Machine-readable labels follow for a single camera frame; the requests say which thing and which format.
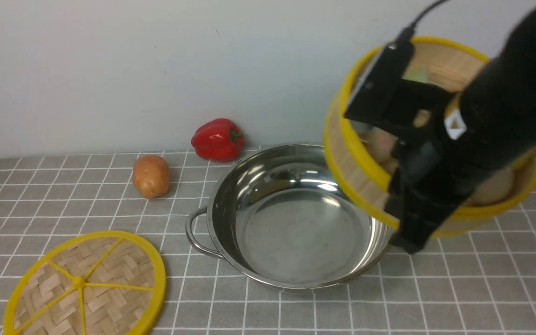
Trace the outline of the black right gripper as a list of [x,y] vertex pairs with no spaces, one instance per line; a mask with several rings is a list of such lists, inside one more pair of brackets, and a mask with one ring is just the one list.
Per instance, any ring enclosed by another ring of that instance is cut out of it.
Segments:
[[455,97],[432,83],[402,79],[391,101],[398,167],[388,186],[386,212],[399,222],[391,244],[410,255],[425,248],[473,191],[459,188],[445,127],[445,110]]

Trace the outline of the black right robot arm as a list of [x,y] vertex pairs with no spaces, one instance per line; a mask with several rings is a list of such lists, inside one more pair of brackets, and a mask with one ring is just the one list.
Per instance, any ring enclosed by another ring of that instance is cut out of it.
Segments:
[[402,83],[401,97],[386,112],[402,127],[395,156],[399,168],[386,205],[400,217],[391,243],[413,254],[484,182],[499,176],[536,146],[536,8],[511,32],[500,55],[487,63],[459,98],[455,120],[464,131],[451,135],[442,120],[449,93],[428,100],[430,120],[416,130],[412,118],[422,102]]

